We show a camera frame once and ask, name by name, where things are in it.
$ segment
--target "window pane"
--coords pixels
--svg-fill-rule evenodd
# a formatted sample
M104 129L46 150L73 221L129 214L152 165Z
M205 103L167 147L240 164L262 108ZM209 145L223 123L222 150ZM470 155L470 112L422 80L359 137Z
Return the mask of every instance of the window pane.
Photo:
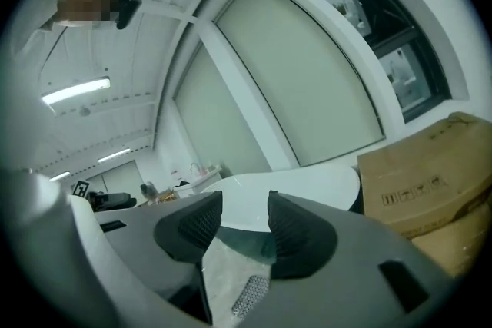
M301 165L383 136L364 86L329 35L290 0L234 0L218 21Z
M410 44L383 56L379 62L393 85L404 113L431 96L421 64Z
M220 164L222 177L271 171L203 46L184 77L176 105L202 165Z
M369 21L362 9L362 4L359 0L327 0L335 7L354 28L365 37L372 33Z

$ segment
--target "window frame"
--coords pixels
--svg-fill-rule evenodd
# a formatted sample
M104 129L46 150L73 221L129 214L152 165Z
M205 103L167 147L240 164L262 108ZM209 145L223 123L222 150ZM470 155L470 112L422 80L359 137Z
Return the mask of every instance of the window frame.
M398 0L358 1L362 4L362 9L371 27L371 33L363 36L363 39L376 57L380 59L404 45L410 45L424 74L430 97L402 112L405 123L418 118L449 99L450 90L439 58L421 27L405 7Z

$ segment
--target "black sign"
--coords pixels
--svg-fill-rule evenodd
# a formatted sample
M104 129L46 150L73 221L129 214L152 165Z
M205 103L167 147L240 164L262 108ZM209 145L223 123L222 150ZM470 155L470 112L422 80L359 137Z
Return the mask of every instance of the black sign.
M427 184L427 182L414 186L414 194L417 197L424 196L428 192L429 192L429 185Z
M89 192L90 183L86 181L79 181L74 187L73 195L85 198Z
M414 192L412 189L405 189L398 191L398 197L401 202L413 200L415 198Z
M391 193L391 194L383 194L383 205L393 205L398 202L398 197L396 193Z
M444 182L443 178L440 177L440 175L434 175L433 177L430 177L428 181L430 187L432 187L434 190L447 186L446 182Z

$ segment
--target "black slot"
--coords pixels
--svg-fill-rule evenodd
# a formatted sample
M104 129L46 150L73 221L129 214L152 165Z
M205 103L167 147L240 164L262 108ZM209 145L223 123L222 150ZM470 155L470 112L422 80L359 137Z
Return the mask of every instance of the black slot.
M379 269L406 313L416 309L429 297L400 261L386 261L379 265Z
M101 229L103 233L108 233L109 231L117 230L118 228L126 227L126 224L120 220L109 221L107 223L101 224Z

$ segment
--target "white curved panel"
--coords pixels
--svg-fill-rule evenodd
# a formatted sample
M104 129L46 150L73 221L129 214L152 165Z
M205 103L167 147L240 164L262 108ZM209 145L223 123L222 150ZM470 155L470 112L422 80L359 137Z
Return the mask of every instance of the white curved panel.
M323 163L289 171L228 177L203 192L222 191L222 226L270 232L270 190L348 210L357 199L361 182L348 166Z

